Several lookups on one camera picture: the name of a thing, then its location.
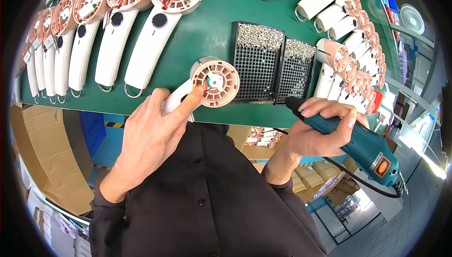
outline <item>cable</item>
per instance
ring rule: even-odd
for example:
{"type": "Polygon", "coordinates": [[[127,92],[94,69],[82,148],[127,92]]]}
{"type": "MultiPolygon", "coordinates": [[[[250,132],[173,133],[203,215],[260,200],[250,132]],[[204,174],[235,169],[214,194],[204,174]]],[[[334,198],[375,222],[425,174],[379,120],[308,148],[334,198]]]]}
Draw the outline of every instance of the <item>cable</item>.
{"type": "MultiPolygon", "coordinates": [[[[280,130],[280,129],[276,129],[273,128],[276,131],[282,132],[285,135],[288,135],[289,133],[286,132],[285,130],[280,130]]],[[[327,160],[328,162],[330,162],[331,164],[335,165],[336,167],[338,167],[339,169],[343,170],[344,172],[346,172],[348,175],[350,175],[353,179],[357,180],[358,182],[362,183],[363,185],[367,186],[368,188],[372,189],[373,191],[380,193],[381,195],[384,195],[386,197],[390,197],[390,198],[399,198],[402,197],[402,193],[397,193],[397,194],[392,194],[389,192],[384,192],[381,189],[376,188],[375,186],[369,184],[367,181],[364,181],[363,179],[361,179],[360,177],[358,177],[357,175],[355,175],[354,173],[352,173],[351,171],[347,170],[345,167],[343,167],[341,164],[337,163],[335,160],[328,158],[328,157],[324,157],[322,156],[325,160],[327,160]]]]}

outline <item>cardboard box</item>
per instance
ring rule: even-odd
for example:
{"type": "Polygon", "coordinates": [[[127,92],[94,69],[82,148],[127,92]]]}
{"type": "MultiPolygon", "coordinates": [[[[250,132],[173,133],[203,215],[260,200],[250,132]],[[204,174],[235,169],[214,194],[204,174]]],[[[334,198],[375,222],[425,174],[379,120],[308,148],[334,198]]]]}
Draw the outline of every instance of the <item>cardboard box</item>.
{"type": "Polygon", "coordinates": [[[319,192],[320,188],[325,184],[322,177],[311,167],[297,167],[295,173],[301,179],[306,187],[306,191],[302,194],[301,199],[304,203],[311,201],[314,195],[319,192]]]}
{"type": "Polygon", "coordinates": [[[331,199],[331,202],[334,206],[340,205],[345,200],[345,198],[348,197],[347,193],[342,192],[337,188],[333,188],[327,195],[331,199]]]}
{"type": "Polygon", "coordinates": [[[281,147],[281,145],[286,140],[286,138],[287,138],[287,135],[282,135],[281,139],[276,143],[276,146],[273,148],[269,148],[267,146],[245,145],[242,148],[242,153],[245,155],[245,157],[248,160],[268,160],[273,156],[274,152],[276,150],[278,150],[279,147],[281,147]]]}
{"type": "Polygon", "coordinates": [[[252,127],[249,125],[230,124],[226,135],[232,138],[235,148],[242,151],[246,139],[248,138],[248,135],[250,135],[251,128],[252,127]]]}
{"type": "Polygon", "coordinates": [[[337,177],[340,175],[340,172],[336,169],[336,167],[324,161],[315,162],[312,165],[312,168],[320,175],[323,181],[329,181],[330,179],[337,177]]]}
{"type": "Polygon", "coordinates": [[[75,215],[91,211],[93,163],[78,111],[12,106],[10,116],[17,149],[39,190],[75,215]]]}

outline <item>teal screwdriver handle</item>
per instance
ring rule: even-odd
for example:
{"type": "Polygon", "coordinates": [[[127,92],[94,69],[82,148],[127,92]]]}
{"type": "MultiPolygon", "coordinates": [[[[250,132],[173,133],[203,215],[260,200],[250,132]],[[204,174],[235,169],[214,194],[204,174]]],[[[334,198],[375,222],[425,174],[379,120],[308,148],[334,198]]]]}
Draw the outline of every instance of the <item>teal screwdriver handle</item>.
{"type": "MultiPolygon", "coordinates": [[[[285,101],[287,107],[297,118],[323,135],[335,131],[341,121],[339,117],[325,119],[320,114],[305,118],[298,112],[298,108],[305,102],[304,99],[287,97],[285,101]]],[[[341,149],[350,155],[360,169],[374,181],[384,186],[393,186],[397,179],[399,164],[381,136],[357,121],[353,127],[350,141],[341,149]]]]}

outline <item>yellow black hazard tape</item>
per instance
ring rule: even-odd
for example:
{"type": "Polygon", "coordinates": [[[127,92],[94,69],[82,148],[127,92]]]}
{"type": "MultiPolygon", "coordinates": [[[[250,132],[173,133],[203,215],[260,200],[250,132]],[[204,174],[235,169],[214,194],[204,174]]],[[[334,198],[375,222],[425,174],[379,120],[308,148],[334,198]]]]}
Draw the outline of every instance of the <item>yellow black hazard tape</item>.
{"type": "Polygon", "coordinates": [[[105,124],[105,126],[110,126],[110,127],[113,127],[113,128],[120,128],[120,129],[123,129],[124,126],[125,126],[125,124],[113,123],[113,122],[104,122],[104,124],[105,124]]]}

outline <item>white fan handle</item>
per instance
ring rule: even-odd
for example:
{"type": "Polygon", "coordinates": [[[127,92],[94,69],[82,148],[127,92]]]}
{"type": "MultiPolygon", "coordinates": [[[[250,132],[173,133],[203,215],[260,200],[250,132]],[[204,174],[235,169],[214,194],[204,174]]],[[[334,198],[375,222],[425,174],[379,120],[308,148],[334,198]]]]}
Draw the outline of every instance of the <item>white fan handle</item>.
{"type": "Polygon", "coordinates": [[[42,64],[42,59],[44,51],[41,45],[38,45],[34,51],[34,65],[36,70],[37,88],[39,90],[46,89],[46,81],[44,80],[44,65],[42,64]]]}
{"type": "Polygon", "coordinates": [[[124,77],[126,85],[146,88],[160,54],[181,16],[182,14],[166,14],[160,7],[152,9],[133,48],[124,77]],[[159,27],[164,18],[166,24],[159,27]]]}
{"type": "Polygon", "coordinates": [[[55,52],[55,93],[60,96],[65,96],[69,89],[69,62],[75,32],[73,29],[57,38],[57,44],[60,42],[62,44],[55,52]]]}
{"type": "Polygon", "coordinates": [[[86,82],[89,57],[91,56],[91,49],[93,48],[94,38],[100,22],[84,24],[86,33],[82,37],[80,37],[78,29],[76,30],[76,38],[72,46],[71,61],[69,63],[69,87],[73,90],[81,91],[86,82]]]}
{"type": "Polygon", "coordinates": [[[36,67],[34,62],[34,50],[30,48],[24,56],[24,61],[27,64],[28,83],[30,84],[31,96],[33,98],[39,93],[36,79],[36,67]]]}
{"type": "Polygon", "coordinates": [[[105,27],[102,43],[97,57],[95,81],[103,86],[112,86],[116,80],[122,52],[127,42],[130,29],[138,14],[138,9],[120,12],[115,9],[110,17],[117,12],[122,14],[123,21],[117,27],[113,26],[112,19],[105,27]]]}
{"type": "Polygon", "coordinates": [[[44,65],[44,80],[46,92],[49,97],[55,96],[55,46],[52,45],[44,52],[42,64],[44,65]]]}

